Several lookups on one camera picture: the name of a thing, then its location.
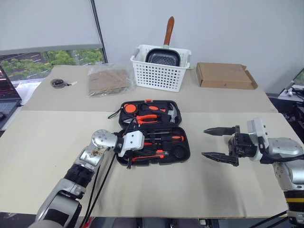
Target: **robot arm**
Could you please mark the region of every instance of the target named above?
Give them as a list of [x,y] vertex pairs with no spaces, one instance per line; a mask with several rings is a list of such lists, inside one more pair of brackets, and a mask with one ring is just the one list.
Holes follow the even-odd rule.
[[81,151],[64,178],[45,199],[36,215],[36,222],[30,228],[73,228],[81,211],[78,200],[82,199],[105,153],[114,151],[123,156],[127,150],[142,149],[143,143],[144,136],[140,131],[124,137],[117,137],[107,130],[94,132],[91,143]]
[[217,162],[238,166],[238,158],[249,157],[261,164],[272,164],[275,176],[284,191],[292,224],[304,226],[304,152],[302,146],[289,138],[267,138],[261,118],[247,122],[248,134],[239,126],[216,127],[205,130],[211,135],[232,135],[228,142],[229,155],[217,152],[202,153]]

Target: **orange pliers handle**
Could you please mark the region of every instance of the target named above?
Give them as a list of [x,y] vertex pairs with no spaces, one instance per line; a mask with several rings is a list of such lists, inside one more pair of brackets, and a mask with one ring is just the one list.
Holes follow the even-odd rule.
[[[144,121],[146,119],[155,119],[155,121]],[[138,124],[149,124],[149,123],[156,123],[157,122],[157,115],[150,114],[150,115],[138,115],[136,117],[136,121]]]

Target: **tool case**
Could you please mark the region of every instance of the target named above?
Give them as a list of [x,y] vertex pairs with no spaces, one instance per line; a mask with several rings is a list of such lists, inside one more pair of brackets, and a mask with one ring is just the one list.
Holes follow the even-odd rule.
[[138,151],[126,151],[117,160],[131,168],[184,162],[190,157],[185,131],[179,127],[181,113],[174,101],[145,100],[124,102],[120,108],[119,124],[123,136],[132,131],[141,131],[145,137],[144,147]]

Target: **beige table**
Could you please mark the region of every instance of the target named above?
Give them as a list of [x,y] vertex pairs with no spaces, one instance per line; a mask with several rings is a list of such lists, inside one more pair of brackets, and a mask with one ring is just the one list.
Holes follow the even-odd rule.
[[[91,98],[88,94],[88,70],[90,66],[55,66],[51,74],[35,90],[24,110],[50,111],[116,111],[125,101],[173,100],[182,112],[267,112],[276,108],[260,88],[255,90],[201,88],[195,70],[187,70],[178,93],[145,87],[123,95]],[[62,78],[78,84],[54,89],[50,81]]]
[[[22,111],[0,138],[0,211],[35,214],[76,156],[89,144],[93,131],[120,130],[117,118],[107,120],[109,114]],[[93,216],[268,217],[286,209],[271,165],[243,158],[239,167],[233,167],[200,154],[228,150],[228,136],[211,136],[203,133],[204,129],[239,124],[241,131],[247,132],[247,120],[255,117],[263,118],[269,137],[290,137],[303,145],[281,114],[181,115],[190,158],[184,163],[131,170],[115,162]],[[86,194],[82,200],[82,215],[88,197]]]

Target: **laptop screen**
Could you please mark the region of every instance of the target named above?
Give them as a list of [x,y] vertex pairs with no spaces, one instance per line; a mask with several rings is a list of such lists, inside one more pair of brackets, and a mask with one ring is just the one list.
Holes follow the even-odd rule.
[[0,99],[12,98],[20,98],[20,96],[0,66]]

